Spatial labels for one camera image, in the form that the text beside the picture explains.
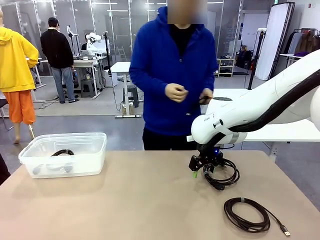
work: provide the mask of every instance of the black cap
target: black cap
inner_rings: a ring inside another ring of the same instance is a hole
[[[49,24],[49,27],[54,27],[55,28],[57,26],[57,24],[59,26],[59,21],[55,17],[49,17],[48,24]]]

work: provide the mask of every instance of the black shoe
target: black shoe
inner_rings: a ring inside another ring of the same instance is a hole
[[[79,99],[78,99],[78,98],[75,98],[74,100],[69,101],[70,104],[73,104],[73,103],[75,103],[75,102],[79,102]]]

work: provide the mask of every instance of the usb connector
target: usb connector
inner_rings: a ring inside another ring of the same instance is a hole
[[[282,232],[283,232],[287,237],[290,236],[290,232],[288,231],[288,229],[287,229],[284,225],[281,225],[280,228],[281,228]]]

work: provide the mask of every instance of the man's left hand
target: man's left hand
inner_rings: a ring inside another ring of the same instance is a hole
[[[213,98],[214,93],[209,88],[203,89],[200,97],[199,97],[199,103],[201,105],[208,105],[210,103],[210,100]]]

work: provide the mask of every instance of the black pants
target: black pants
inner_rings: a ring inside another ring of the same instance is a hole
[[[8,171],[7,165],[0,154],[0,185],[3,184],[9,177],[10,173]]]
[[[144,128],[143,130],[143,145],[146,151],[186,151],[196,150],[197,143],[195,141],[187,142],[187,135],[184,136],[169,136],[161,135]]]

